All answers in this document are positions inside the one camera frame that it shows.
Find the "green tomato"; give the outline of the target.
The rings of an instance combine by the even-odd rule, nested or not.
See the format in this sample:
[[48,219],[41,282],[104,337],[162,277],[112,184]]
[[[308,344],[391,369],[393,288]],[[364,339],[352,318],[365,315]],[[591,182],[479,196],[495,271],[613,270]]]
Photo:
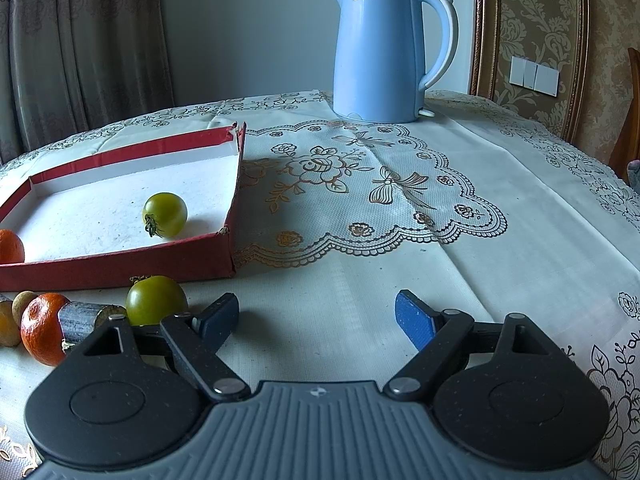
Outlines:
[[150,237],[176,237],[186,225],[188,208],[176,194],[157,193],[146,200],[142,209],[145,232]]
[[189,310],[181,286],[163,275],[153,275],[134,283],[127,294],[125,309],[132,326],[157,325],[163,318]]

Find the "orange mandarin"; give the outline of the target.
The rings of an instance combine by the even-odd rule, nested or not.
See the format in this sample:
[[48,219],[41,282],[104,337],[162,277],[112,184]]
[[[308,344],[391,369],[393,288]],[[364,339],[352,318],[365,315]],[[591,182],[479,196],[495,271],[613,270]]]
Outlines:
[[27,352],[41,364],[57,366],[65,358],[58,312],[69,302],[58,292],[47,292],[33,299],[23,312],[22,343]]
[[21,239],[11,230],[0,230],[0,263],[12,264],[25,261],[25,249]]

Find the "white embroidered tablecloth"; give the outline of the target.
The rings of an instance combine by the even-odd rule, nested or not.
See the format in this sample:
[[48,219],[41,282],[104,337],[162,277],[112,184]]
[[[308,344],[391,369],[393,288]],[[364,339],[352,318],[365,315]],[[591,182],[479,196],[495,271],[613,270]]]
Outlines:
[[196,104],[76,134],[1,168],[32,172],[171,133],[247,126],[235,277],[190,283],[194,308],[239,298],[220,355],[263,379],[386,382],[413,356],[394,320],[408,289],[482,321],[527,314],[604,394],[596,460],[639,474],[639,199],[543,125],[434,91],[431,119],[368,126],[312,90]]

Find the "red shallow cardboard box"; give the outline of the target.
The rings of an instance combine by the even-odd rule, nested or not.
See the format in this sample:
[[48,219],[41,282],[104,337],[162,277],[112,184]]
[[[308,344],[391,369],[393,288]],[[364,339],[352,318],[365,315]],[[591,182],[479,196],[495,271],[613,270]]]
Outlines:
[[[236,191],[246,127],[232,124],[147,140],[2,184],[1,225],[25,259],[1,268],[5,292],[124,287],[136,276],[177,282],[231,278]],[[186,203],[170,240],[145,232],[158,192]]]

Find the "light blue electric kettle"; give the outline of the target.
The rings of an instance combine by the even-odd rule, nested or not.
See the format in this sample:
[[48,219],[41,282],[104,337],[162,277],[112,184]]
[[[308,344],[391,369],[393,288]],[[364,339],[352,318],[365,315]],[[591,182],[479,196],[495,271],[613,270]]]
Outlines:
[[[425,91],[446,73],[458,46],[454,0],[336,0],[340,7],[333,110],[357,122],[403,124],[435,114]],[[439,52],[425,65],[423,7],[439,18]]]

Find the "brown patterned curtain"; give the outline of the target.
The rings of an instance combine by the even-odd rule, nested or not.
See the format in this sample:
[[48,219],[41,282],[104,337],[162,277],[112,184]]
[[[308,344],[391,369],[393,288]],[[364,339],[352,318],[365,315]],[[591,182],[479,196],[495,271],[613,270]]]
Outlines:
[[1,159],[170,107],[160,0],[1,0]]

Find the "white wall switch panel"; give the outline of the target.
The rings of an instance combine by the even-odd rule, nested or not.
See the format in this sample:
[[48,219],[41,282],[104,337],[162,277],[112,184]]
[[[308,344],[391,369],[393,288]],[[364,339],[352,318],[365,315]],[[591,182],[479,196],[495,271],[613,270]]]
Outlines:
[[514,86],[556,98],[559,93],[560,72],[555,68],[514,56],[511,58],[509,82]]

